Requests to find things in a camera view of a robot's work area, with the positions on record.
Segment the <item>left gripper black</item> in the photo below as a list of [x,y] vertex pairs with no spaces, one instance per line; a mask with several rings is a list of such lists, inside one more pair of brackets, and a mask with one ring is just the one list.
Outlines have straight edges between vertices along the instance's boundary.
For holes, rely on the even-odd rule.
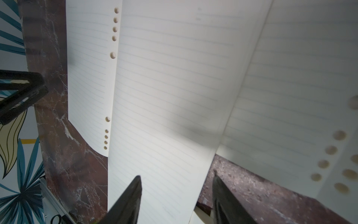
[[1,124],[7,125],[17,116],[37,103],[47,93],[48,88],[40,73],[1,70],[1,91],[10,95],[1,100]]

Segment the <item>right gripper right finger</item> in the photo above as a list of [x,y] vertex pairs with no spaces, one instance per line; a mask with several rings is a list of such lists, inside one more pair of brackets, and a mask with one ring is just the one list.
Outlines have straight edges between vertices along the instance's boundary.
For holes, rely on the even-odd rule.
[[214,224],[257,223],[218,176],[216,170],[214,170],[212,192]]

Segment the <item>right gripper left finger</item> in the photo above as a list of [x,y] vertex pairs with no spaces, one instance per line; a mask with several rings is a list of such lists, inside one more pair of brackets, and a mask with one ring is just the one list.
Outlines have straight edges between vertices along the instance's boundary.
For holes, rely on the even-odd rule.
[[137,175],[99,224],[136,224],[142,196],[141,177]]

